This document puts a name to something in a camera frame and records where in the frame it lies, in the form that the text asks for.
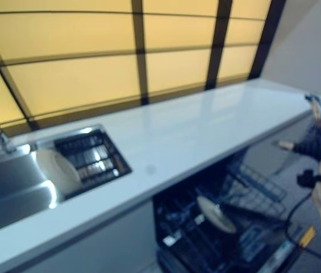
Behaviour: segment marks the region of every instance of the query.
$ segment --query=white plate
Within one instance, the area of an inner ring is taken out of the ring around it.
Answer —
[[[203,196],[197,197],[197,203],[205,218],[216,228],[226,233],[233,234],[237,232],[234,223],[224,215],[219,205],[216,205]]]

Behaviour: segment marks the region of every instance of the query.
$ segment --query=dark window mullion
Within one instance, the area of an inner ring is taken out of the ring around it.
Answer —
[[[230,19],[232,0],[219,0],[205,90],[216,87],[217,75]]]
[[[259,78],[268,57],[286,0],[272,0],[248,80]]]
[[[132,0],[132,20],[134,23],[134,35],[136,46],[137,71],[139,74],[141,105],[149,104],[147,64],[145,51],[145,33],[143,17],[143,1]]]

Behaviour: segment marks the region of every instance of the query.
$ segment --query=dish rack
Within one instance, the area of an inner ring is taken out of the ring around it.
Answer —
[[[263,240],[283,240],[285,223],[278,217],[285,211],[286,191],[240,160],[222,164],[154,197],[160,249],[182,261],[187,272],[253,272],[271,248]],[[238,233],[223,234],[205,220],[198,196],[219,204]]]
[[[115,144],[101,129],[57,140],[55,147],[73,164],[84,186],[66,199],[131,172]]]

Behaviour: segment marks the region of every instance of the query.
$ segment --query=sink basin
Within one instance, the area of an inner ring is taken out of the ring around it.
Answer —
[[[43,149],[56,150],[74,165],[81,178],[79,190],[64,195],[46,177],[35,156]],[[102,126],[27,143],[12,154],[0,151],[0,229],[129,172]]]

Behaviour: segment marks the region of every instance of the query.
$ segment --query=wire rack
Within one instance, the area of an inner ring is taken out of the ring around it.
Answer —
[[[55,141],[56,149],[77,170],[83,188],[71,193],[71,198],[131,172],[115,144],[102,130]]]
[[[228,176],[218,202],[279,217],[284,211],[282,203],[286,191],[248,165],[236,162],[228,166]]]

